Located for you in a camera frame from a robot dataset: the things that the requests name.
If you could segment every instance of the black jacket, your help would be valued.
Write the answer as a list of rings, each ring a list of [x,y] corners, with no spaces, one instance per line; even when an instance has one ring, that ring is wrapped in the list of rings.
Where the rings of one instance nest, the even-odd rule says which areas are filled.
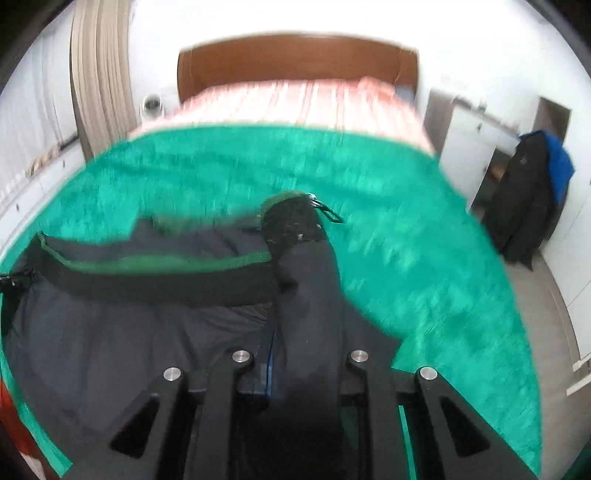
[[[508,262],[520,262],[529,269],[564,205],[554,204],[548,162],[544,135],[524,138],[482,219],[496,250]]]

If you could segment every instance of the pink striped bedspread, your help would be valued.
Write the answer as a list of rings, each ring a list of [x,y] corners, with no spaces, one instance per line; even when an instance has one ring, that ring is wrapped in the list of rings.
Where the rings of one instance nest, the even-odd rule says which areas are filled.
[[[170,115],[145,122],[130,138],[204,124],[283,124],[324,128],[406,142],[433,154],[416,111],[389,83],[274,80],[208,88]]]

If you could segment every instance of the zipper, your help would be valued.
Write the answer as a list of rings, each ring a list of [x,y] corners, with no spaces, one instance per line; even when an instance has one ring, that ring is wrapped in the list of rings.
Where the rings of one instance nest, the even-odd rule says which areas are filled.
[[[330,220],[332,223],[343,223],[343,218],[336,213],[334,210],[331,210],[329,206],[323,202],[321,202],[316,195],[313,193],[308,194],[308,198],[310,199],[312,206],[314,208],[318,208],[324,215]]]

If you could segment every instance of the metal bolt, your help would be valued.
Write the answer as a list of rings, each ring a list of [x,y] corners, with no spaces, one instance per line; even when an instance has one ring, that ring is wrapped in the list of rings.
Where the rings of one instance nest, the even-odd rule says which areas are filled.
[[[357,363],[361,363],[361,362],[366,362],[369,358],[369,355],[367,352],[364,352],[363,350],[353,350],[351,352],[351,360],[353,362],[357,362]]]
[[[232,360],[234,360],[237,364],[243,364],[244,362],[248,362],[250,359],[251,354],[246,350],[237,350],[232,354]]]
[[[170,367],[164,371],[164,378],[169,382],[174,382],[181,376],[181,369],[177,367]]]
[[[423,367],[419,373],[425,380],[435,380],[437,378],[437,370],[432,367]]]

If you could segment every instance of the gray floor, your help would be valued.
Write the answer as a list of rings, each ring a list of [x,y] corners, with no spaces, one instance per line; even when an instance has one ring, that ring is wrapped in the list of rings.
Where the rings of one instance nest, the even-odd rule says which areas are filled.
[[[591,433],[591,385],[566,396],[581,375],[573,373],[578,349],[568,312],[554,278],[542,257],[534,271],[507,266],[521,316],[528,330],[538,372],[542,402],[542,475],[560,479]]]

